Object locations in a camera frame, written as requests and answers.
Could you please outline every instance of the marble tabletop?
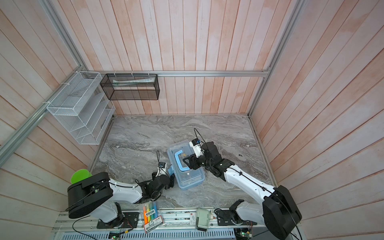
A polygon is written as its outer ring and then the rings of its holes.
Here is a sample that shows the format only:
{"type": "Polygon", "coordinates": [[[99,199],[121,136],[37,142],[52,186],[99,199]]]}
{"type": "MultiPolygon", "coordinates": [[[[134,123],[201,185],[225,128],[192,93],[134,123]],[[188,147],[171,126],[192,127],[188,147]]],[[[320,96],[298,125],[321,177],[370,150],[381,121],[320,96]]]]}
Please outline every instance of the marble tabletop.
{"type": "MultiPolygon", "coordinates": [[[[270,184],[260,150],[248,118],[243,115],[163,115],[118,116],[107,137],[93,174],[105,171],[117,181],[134,183],[151,179],[160,161],[170,165],[169,145],[195,138],[194,127],[206,141],[213,141],[223,158],[227,158],[255,178],[270,184]]],[[[255,201],[238,187],[204,170],[200,185],[182,191],[177,183],[164,190],[158,208],[229,207],[236,200],[255,201]]],[[[136,209],[136,204],[120,202],[122,209],[136,209]]]]}

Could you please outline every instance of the blue plastic box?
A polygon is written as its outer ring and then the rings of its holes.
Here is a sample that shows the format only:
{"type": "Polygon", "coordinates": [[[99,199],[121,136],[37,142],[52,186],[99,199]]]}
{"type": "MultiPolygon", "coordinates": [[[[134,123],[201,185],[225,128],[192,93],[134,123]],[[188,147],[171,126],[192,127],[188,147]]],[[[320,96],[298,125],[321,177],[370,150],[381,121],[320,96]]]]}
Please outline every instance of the blue plastic box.
{"type": "Polygon", "coordinates": [[[197,170],[189,169],[183,162],[183,158],[194,154],[189,146],[189,141],[175,143],[168,148],[168,157],[172,166],[168,169],[169,174],[175,174],[177,184],[181,190],[187,190],[201,184],[205,179],[203,168],[197,170]]]}

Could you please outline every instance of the wooden wall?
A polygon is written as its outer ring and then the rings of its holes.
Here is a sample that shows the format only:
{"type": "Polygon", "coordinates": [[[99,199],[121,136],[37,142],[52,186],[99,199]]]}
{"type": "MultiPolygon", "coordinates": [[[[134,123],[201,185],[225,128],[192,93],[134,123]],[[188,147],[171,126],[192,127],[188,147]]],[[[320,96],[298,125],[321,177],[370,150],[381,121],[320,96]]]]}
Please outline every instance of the wooden wall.
{"type": "Polygon", "coordinates": [[[308,239],[384,239],[383,12],[308,1],[252,116],[308,239]]]}
{"type": "MultiPolygon", "coordinates": [[[[77,68],[38,0],[0,1],[0,144],[77,68]]],[[[0,169],[3,239],[44,239],[94,147],[48,115],[0,169]]]]}
{"type": "MultiPolygon", "coordinates": [[[[90,70],[266,69],[296,0],[52,0],[90,70]]],[[[117,114],[247,113],[258,77],[159,78],[117,114]]]]}

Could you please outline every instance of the bright green plastic container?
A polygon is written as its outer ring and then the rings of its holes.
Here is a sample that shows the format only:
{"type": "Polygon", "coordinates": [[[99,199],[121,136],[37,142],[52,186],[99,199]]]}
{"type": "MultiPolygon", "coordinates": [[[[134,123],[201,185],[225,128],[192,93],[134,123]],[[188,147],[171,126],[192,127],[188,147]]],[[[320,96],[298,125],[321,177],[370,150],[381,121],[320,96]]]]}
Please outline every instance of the bright green plastic container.
{"type": "Polygon", "coordinates": [[[71,177],[71,183],[74,184],[80,182],[90,176],[92,176],[92,174],[87,169],[77,170],[71,177]]]}

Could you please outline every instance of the black mesh basket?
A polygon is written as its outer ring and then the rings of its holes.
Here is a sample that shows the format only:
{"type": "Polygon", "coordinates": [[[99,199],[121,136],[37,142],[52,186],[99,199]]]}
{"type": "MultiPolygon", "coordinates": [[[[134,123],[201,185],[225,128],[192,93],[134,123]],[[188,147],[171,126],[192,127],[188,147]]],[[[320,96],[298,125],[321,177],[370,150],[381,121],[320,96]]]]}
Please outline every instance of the black mesh basket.
{"type": "Polygon", "coordinates": [[[100,83],[109,100],[158,100],[159,82],[156,74],[107,73],[100,83]],[[128,83],[153,78],[154,81],[128,83]]]}

